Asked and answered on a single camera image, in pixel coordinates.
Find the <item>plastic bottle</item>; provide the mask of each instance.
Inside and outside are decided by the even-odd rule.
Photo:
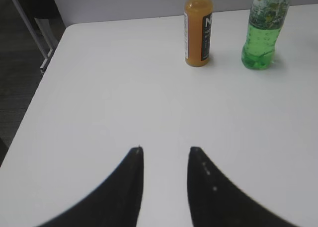
[[[184,6],[185,61],[193,67],[208,63],[213,5],[211,0],[188,0]]]
[[[247,68],[264,70],[270,65],[290,1],[253,0],[242,51],[242,62]]]

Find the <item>white wall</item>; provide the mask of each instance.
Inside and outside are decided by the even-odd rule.
[[[183,14],[186,0],[55,0],[66,26],[74,23],[110,21]],[[251,0],[212,0],[214,11],[249,9]],[[292,4],[318,3],[293,0]]]

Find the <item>bottle label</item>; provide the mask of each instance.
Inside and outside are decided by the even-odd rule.
[[[253,0],[249,23],[262,30],[274,30],[283,26],[291,0]]]
[[[204,61],[209,57],[210,37],[211,37],[212,13],[206,15],[202,19],[202,48],[201,60]]]
[[[189,59],[189,39],[188,39],[188,15],[184,13],[184,47],[185,47],[185,57]]]

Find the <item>green bottle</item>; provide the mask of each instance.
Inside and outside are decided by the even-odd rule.
[[[270,65],[289,3],[290,0],[253,0],[242,51],[242,62],[247,68],[264,70]]]

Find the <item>juice bottle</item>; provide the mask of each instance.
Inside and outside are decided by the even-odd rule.
[[[208,63],[213,5],[211,0],[188,0],[184,6],[185,61],[193,67]]]

